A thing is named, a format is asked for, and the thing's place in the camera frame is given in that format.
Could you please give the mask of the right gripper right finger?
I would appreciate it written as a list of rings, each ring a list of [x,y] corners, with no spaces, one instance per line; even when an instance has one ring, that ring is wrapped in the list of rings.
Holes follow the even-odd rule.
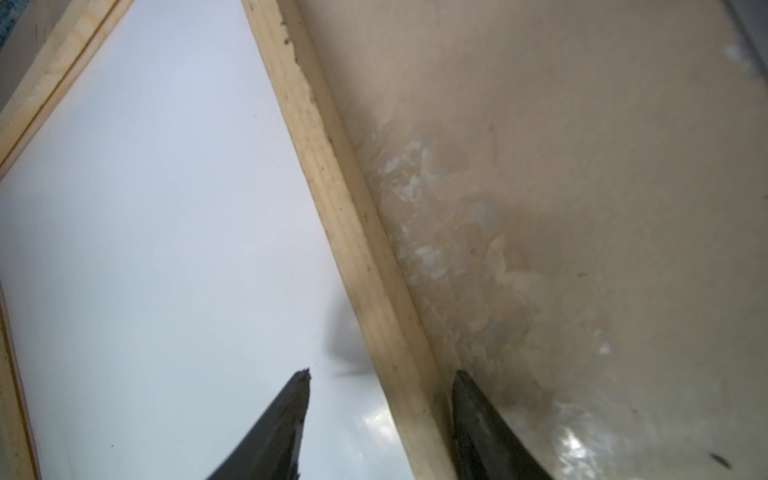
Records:
[[[552,479],[465,370],[455,374],[451,401],[458,479]]]

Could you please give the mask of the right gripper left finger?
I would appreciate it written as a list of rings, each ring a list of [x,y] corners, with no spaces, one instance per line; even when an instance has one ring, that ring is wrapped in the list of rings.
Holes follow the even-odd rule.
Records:
[[[210,480],[297,480],[311,375],[295,372]]]

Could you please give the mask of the wooden picture frame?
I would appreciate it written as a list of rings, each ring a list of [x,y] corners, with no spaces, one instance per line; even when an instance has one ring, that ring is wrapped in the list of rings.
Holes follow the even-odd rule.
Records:
[[[29,64],[1,116],[1,183],[137,1],[75,1]],[[288,130],[412,475],[452,479],[446,388],[418,323],[304,22],[292,1],[238,1]],[[29,442],[36,443],[17,364]]]

